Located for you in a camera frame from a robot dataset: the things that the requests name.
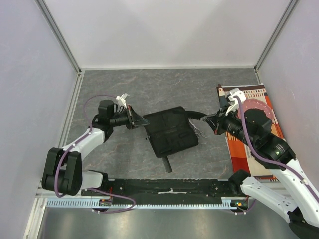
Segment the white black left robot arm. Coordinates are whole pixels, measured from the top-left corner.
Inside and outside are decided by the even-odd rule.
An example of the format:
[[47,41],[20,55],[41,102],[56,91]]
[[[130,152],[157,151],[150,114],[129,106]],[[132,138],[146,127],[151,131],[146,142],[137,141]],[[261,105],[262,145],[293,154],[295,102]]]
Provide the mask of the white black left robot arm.
[[79,191],[92,188],[99,196],[109,192],[109,183],[102,172],[82,169],[83,160],[98,146],[105,143],[115,127],[125,126],[128,130],[149,125],[149,121],[137,114],[132,106],[112,100],[102,100],[98,113],[88,129],[72,143],[53,147],[48,151],[41,186],[57,197],[75,196]]

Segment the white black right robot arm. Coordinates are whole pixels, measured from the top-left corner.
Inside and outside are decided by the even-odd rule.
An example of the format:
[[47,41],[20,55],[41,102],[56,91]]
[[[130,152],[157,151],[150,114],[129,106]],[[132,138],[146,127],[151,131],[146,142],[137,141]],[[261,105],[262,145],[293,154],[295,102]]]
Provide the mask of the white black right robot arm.
[[290,198],[261,185],[243,170],[234,173],[228,190],[234,196],[251,196],[280,215],[301,239],[319,237],[319,192],[305,175],[295,153],[283,139],[271,132],[272,120],[260,109],[248,109],[241,117],[236,112],[219,110],[204,115],[216,135],[229,133],[250,148],[251,155],[280,181]]

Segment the black handled tail comb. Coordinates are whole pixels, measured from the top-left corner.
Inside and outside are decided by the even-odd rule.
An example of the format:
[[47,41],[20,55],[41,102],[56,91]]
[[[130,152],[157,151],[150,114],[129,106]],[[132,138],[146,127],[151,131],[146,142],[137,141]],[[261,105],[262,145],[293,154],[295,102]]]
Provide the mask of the black handled tail comb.
[[202,120],[202,118],[206,117],[207,114],[197,112],[197,111],[185,111],[187,118],[192,120]]

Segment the black zip tool case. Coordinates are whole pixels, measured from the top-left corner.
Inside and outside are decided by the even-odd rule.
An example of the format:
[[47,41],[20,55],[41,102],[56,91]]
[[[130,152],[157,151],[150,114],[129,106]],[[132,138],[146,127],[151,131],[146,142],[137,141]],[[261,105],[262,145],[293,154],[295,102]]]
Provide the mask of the black zip tool case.
[[167,157],[199,144],[186,110],[181,106],[143,117],[150,122],[145,130],[157,158]]

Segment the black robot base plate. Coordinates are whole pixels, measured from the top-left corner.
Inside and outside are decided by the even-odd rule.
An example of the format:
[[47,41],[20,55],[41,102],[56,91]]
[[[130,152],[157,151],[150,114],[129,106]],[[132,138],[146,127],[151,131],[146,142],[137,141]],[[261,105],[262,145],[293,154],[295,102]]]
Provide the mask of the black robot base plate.
[[212,197],[246,197],[228,180],[217,179],[106,179],[98,190],[128,197],[168,191]]

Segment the black barber comb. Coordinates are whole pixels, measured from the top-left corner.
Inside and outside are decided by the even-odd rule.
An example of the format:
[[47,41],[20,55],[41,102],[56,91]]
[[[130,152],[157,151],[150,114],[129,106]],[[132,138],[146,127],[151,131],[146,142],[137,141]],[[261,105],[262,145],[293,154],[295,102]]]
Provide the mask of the black barber comb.
[[171,164],[169,162],[168,157],[163,157],[162,158],[162,162],[164,164],[166,173],[171,173],[172,172],[172,167],[171,167]]

